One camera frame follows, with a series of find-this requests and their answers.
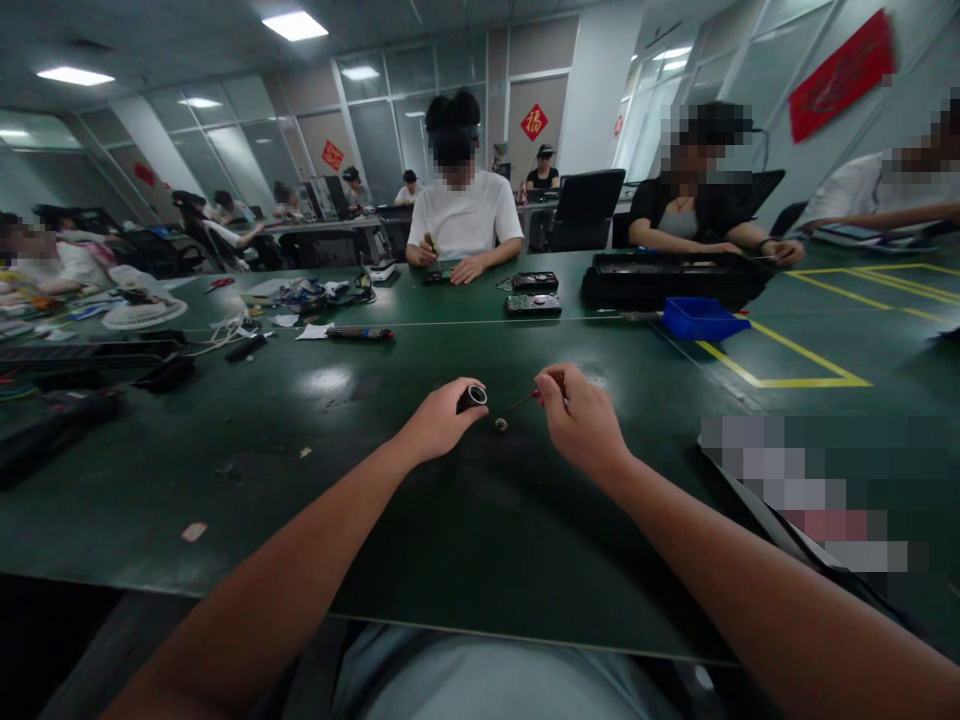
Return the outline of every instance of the black tray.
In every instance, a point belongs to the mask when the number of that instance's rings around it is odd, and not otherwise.
[[[596,308],[649,312],[663,310],[668,297],[709,297],[736,311],[759,297],[774,274],[734,253],[600,253],[581,291]]]

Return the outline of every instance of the plastic container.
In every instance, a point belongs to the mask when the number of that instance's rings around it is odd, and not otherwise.
[[[667,298],[663,324],[678,340],[719,342],[750,327],[713,298]]]

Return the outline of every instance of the fluorescent light panel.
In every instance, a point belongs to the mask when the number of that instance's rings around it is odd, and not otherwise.
[[[187,98],[186,100],[177,100],[177,102],[181,105],[189,105],[190,107],[200,110],[223,105],[223,103],[218,103],[216,100],[207,100],[207,98]]]
[[[277,15],[267,18],[263,24],[278,35],[283,35],[290,42],[308,40],[312,37],[328,35],[327,29],[303,10],[287,15]]]
[[[47,80],[59,80],[60,82],[69,82],[74,85],[90,86],[113,82],[113,78],[109,75],[101,75],[100,73],[93,73],[89,70],[78,70],[77,68],[67,67],[66,65],[51,70],[44,70],[43,72],[37,73],[37,75]]]
[[[340,72],[354,82],[358,80],[370,80],[371,78],[380,77],[380,73],[378,73],[369,65],[361,65],[360,67],[355,68],[344,68]]]
[[[653,59],[654,60],[670,60],[675,57],[683,57],[691,50],[693,50],[692,47],[674,48],[673,50],[664,50],[659,55],[655,55]]]

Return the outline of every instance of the green workbench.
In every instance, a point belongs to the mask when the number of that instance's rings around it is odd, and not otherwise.
[[[272,328],[276,334],[253,362],[228,365],[223,351],[215,351],[199,357],[196,377],[172,394],[130,390],[121,420],[94,429],[0,494],[0,571],[202,596],[391,437],[428,392],[468,375],[487,385],[489,418],[452,453],[405,481],[348,574],[333,612],[733,662],[643,535],[558,456],[542,410],[534,403],[522,406],[508,416],[510,428],[502,435],[494,418],[530,391],[542,367],[573,362],[610,393],[636,455],[763,535],[699,451],[701,417],[949,416],[960,405],[956,373],[950,357],[928,350],[929,337],[944,328],[894,309],[889,298],[878,300],[890,307],[882,310],[781,276],[751,304],[750,317],[860,383],[755,387],[708,348],[674,342],[658,323],[586,309],[579,288],[591,256],[526,256],[466,287],[421,286],[417,271],[404,265],[386,286],[376,287],[375,303],[317,320],[389,327],[396,334],[392,343],[297,342],[300,328]],[[890,264],[823,252],[808,267],[843,263]],[[559,318],[505,317],[506,293],[495,285],[521,270],[557,274],[564,307]],[[354,276],[345,270],[310,275]],[[212,278],[178,288],[174,295],[190,310],[164,327],[205,339],[210,323],[236,307],[239,291],[266,277],[241,275],[235,285],[209,295],[203,290]],[[809,277],[826,282],[827,276]],[[873,284],[878,298],[898,292]],[[919,301],[938,302],[912,300],[921,312],[929,308]],[[937,311],[941,319],[953,312],[954,325],[960,324],[957,307],[943,307]],[[854,325],[863,331],[855,341]],[[99,319],[73,329],[84,336],[105,334]],[[755,378],[837,377],[757,330],[714,350]],[[17,407],[0,405],[0,427],[39,412],[24,403],[5,405]],[[951,439],[955,429],[951,425]],[[301,458],[305,448],[310,453]],[[954,491],[941,490],[943,498],[956,499]],[[900,531],[897,497],[887,500],[891,532]],[[937,515],[944,504],[934,505],[926,514],[912,512],[902,531],[922,533],[930,523],[947,522]],[[193,522],[209,529],[190,544],[180,533]],[[960,633],[951,637],[956,605],[944,599],[945,578],[944,571],[939,584],[931,581],[934,599],[918,599],[910,609],[952,641]],[[930,590],[921,589],[924,596]]]

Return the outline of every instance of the white shirt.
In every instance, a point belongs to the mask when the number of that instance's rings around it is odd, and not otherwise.
[[[405,203],[416,202],[417,198],[420,197],[421,190],[422,188],[420,187],[419,183],[417,183],[414,185],[413,194],[411,195],[410,191],[407,190],[406,184],[404,184],[404,186],[400,188],[400,192],[397,193],[397,199],[393,201],[393,204],[402,205]]]
[[[92,285],[98,288],[112,287],[113,283],[100,267],[100,263],[82,247],[70,243],[57,243],[57,260],[36,258],[17,258],[13,267],[22,270],[37,281],[73,280],[84,287]]]
[[[220,223],[215,223],[213,220],[204,220],[203,226],[206,228],[212,228],[220,237],[226,240],[230,247],[238,248],[240,247],[240,236],[237,235],[233,230],[228,230]],[[244,260],[256,260],[260,256],[257,254],[257,251],[252,247],[246,247],[243,249],[243,258]]]
[[[437,242],[441,260],[493,250],[494,238],[503,243],[523,237],[510,181],[478,170],[464,190],[452,190],[443,181],[424,188],[413,206],[407,244],[419,245],[428,232]]]
[[[900,172],[885,155],[864,155],[841,166],[817,188],[794,227],[823,218],[875,215],[960,198],[958,173],[921,177]]]

